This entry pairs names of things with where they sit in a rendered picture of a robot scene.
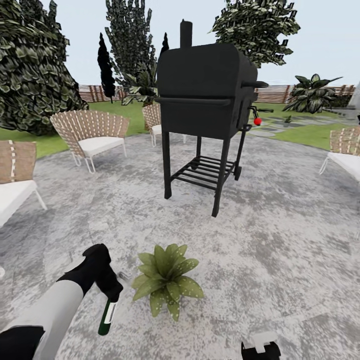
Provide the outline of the insectifuge atomizer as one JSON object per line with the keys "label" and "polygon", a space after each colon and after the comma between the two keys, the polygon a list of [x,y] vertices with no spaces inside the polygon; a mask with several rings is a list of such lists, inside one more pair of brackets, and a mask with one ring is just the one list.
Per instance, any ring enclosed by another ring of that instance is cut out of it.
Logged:
{"label": "insectifuge atomizer", "polygon": [[102,320],[100,322],[100,327],[98,329],[100,336],[101,335],[105,336],[109,332],[109,329],[110,329],[112,321],[113,321],[113,316],[116,311],[117,303],[118,303],[117,300],[114,300],[114,299],[110,300],[109,298],[107,298],[104,314],[103,314]]}

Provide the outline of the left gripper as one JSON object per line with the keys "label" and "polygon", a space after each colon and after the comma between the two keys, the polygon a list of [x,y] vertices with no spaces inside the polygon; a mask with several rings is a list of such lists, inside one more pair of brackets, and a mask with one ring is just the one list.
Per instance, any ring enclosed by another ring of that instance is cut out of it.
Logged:
{"label": "left gripper", "polygon": [[96,284],[100,291],[104,293],[111,301],[117,300],[119,293],[123,290],[123,286],[117,280],[114,272],[107,276],[100,282],[96,281]]}

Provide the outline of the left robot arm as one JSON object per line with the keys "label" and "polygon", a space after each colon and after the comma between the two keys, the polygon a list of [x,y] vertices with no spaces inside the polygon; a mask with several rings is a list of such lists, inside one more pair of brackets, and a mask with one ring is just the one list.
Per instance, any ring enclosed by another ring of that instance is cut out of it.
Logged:
{"label": "left robot arm", "polygon": [[103,244],[95,244],[72,261],[61,276],[34,304],[0,333],[0,360],[54,360],[87,291],[96,282],[111,301],[123,286],[134,283],[124,266],[111,268],[111,256]]}

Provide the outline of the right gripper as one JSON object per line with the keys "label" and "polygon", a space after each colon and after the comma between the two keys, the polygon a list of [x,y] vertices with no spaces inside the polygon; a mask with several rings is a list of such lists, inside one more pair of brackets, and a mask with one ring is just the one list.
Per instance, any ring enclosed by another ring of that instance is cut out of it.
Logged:
{"label": "right gripper", "polygon": [[265,352],[257,353],[256,349],[244,348],[244,344],[241,343],[241,356],[243,360],[280,360],[278,348],[273,344],[265,344]]}

